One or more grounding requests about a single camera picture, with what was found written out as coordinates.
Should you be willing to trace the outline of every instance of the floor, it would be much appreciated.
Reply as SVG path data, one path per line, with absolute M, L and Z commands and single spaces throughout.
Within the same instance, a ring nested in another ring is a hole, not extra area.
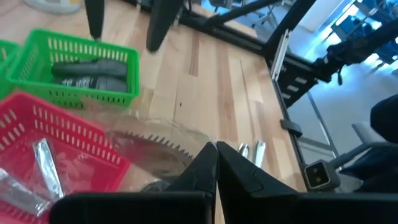
M 202 6 L 214 10 L 208 1 L 204 1 Z M 276 19 L 281 21 L 287 10 L 285 7 L 277 7 L 274 11 Z M 227 11 L 223 8 L 218 9 L 218 13 Z M 262 9 L 261 12 L 266 13 L 267 9 Z M 258 20 L 258 16 L 250 13 L 236 20 L 251 26 Z M 256 25 L 255 30 L 259 39 L 264 41 L 273 31 L 267 23 L 263 26 Z M 331 44 L 337 44 L 340 40 L 336 35 L 331 35 L 326 39 L 330 33 L 329 28 L 320 30 L 320 32 L 311 33 L 303 27 L 296 27 L 290 38 L 290 50 L 309 60 L 323 57 L 326 54 L 326 48 Z M 373 55 L 359 65 L 345 67 L 342 72 L 343 85 L 339 86 L 336 77 L 333 77 L 330 83 L 320 83 L 313 87 L 309 94 L 289 108 L 291 120 L 301 126 L 305 139 L 318 142 L 320 145 L 331 145 L 336 149 L 333 153 L 324 147 L 307 144 L 308 141 L 299 141 L 307 164 L 319 159 L 333 159 L 335 154 L 348 152 L 359 145 L 361 142 L 351 124 L 369 121 L 372 106 L 398 92 L 398 76 L 393 73 L 398 65 L 385 65 L 376 70 L 378 63 L 377 57 Z

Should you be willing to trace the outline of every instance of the wooden workbench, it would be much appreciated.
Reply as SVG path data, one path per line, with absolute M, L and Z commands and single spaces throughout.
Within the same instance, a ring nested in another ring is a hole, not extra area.
M 194 6 L 196 12 L 209 11 Z M 90 38 L 85 11 L 68 16 L 39 12 L 22 0 L 0 0 L 0 38 L 23 43 L 31 29 L 46 27 Z M 149 15 L 121 1 L 108 1 L 103 41 L 140 52 L 141 95 L 133 109 L 172 119 L 234 148 L 241 142 L 267 144 L 263 169 L 305 191 L 289 134 L 264 58 L 185 26 L 173 27 L 160 50 L 146 48 Z M 229 22 L 255 36 L 254 30 Z

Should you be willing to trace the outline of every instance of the black pole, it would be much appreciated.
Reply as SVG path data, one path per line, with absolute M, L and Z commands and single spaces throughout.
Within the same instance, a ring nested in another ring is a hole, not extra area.
M 315 0 L 296 0 L 292 8 L 287 12 L 282 22 L 276 27 L 276 30 L 272 33 L 268 39 L 266 46 L 264 47 L 264 56 L 273 57 L 278 48 L 279 40 L 285 31 L 294 30 L 299 24 L 304 15 L 310 10 Z
M 275 4 L 279 1 L 280 0 L 257 0 L 243 7 L 233 9 L 225 14 L 222 15 L 217 14 L 215 16 L 212 16 L 206 21 L 206 25 L 211 26 L 211 25 L 223 24 L 224 22 L 228 22 L 232 19 L 244 16 L 250 12 L 254 12 L 258 9 L 269 6 L 271 4 Z

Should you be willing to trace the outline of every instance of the saw blade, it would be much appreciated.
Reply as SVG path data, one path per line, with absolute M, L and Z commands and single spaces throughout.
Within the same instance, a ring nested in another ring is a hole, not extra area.
M 193 156 L 179 144 L 160 136 L 120 131 L 112 131 L 108 136 L 116 141 L 119 153 L 152 175 L 169 182 L 176 179 L 193 160 Z

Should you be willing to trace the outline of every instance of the black metal frame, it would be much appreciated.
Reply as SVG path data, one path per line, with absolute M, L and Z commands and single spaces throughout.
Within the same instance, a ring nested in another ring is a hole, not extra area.
M 124 1 L 136 5 L 136 0 Z M 206 17 L 187 8 L 183 8 L 178 21 L 180 24 L 264 57 L 267 65 L 271 68 L 280 38 L 286 30 L 295 29 L 316 0 L 297 0 L 267 42 L 226 26 L 224 23 L 278 1 L 280 0 L 257 0 L 243 7 L 233 9 L 226 14 L 217 14 L 212 17 Z M 151 13 L 152 0 L 141 0 L 141 10 Z M 331 77 L 321 75 L 313 62 L 292 53 L 286 53 L 279 79 L 277 82 L 273 82 L 285 119 L 289 120 L 287 108 L 316 85 L 318 80 L 330 82 Z M 297 144 L 298 136 L 290 132 L 290 137 L 298 163 L 301 170 L 303 170 L 305 162 Z

